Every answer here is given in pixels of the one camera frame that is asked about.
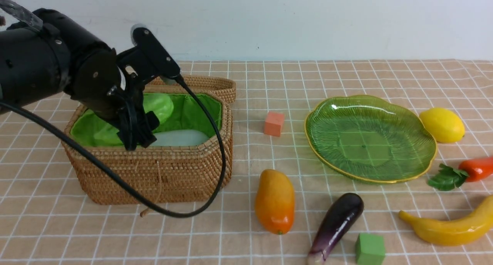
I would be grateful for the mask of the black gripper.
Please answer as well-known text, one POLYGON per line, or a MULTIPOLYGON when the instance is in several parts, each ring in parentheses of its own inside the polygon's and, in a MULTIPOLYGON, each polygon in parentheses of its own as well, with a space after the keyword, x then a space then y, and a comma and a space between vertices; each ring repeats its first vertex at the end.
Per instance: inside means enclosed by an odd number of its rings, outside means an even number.
POLYGON ((143 49, 127 49, 117 53, 111 51, 112 64, 120 80, 109 89, 109 100, 115 106, 117 136, 127 151, 147 148, 157 139, 153 131, 160 121, 153 111, 143 107, 143 90, 154 79, 154 65, 143 49))

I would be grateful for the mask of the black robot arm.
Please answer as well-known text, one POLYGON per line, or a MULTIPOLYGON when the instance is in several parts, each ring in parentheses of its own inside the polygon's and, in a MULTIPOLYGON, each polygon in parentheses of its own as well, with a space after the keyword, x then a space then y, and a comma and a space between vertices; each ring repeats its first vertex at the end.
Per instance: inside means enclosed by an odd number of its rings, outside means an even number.
POLYGON ((12 0, 1 9, 18 20, 1 31, 1 114, 63 92, 115 127, 125 149, 156 141, 158 117, 143 107, 159 60, 149 30, 134 27, 134 47, 117 54, 56 10, 32 12, 12 0))

